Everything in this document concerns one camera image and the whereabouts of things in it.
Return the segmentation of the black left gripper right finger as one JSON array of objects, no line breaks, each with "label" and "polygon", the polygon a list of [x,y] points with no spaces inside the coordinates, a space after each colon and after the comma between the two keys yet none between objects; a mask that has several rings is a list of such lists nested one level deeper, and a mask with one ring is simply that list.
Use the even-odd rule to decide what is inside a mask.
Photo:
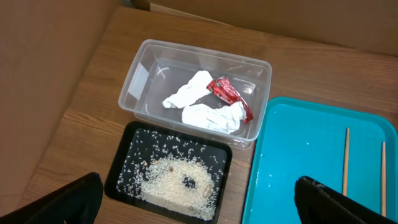
[{"label": "black left gripper right finger", "polygon": [[294,202],[302,224],[397,224],[309,176],[296,181]]}]

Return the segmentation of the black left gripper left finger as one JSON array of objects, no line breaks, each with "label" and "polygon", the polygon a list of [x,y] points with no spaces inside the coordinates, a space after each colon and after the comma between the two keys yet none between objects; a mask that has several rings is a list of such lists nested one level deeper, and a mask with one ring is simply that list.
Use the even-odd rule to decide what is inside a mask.
[{"label": "black left gripper left finger", "polygon": [[96,172],[3,217],[1,223],[93,223],[99,212],[104,185]]}]

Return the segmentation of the wooden chopstick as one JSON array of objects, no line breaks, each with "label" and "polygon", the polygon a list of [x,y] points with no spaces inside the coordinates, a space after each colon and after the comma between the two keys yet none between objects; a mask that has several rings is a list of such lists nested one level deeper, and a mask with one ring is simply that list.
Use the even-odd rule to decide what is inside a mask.
[{"label": "wooden chopstick", "polygon": [[386,217],[386,143],[384,141],[381,155],[381,215]]},{"label": "wooden chopstick", "polygon": [[344,166],[343,166],[343,190],[342,190],[342,194],[344,196],[347,196],[348,193],[349,144],[350,144],[350,129],[346,128],[345,154],[344,154]]}]

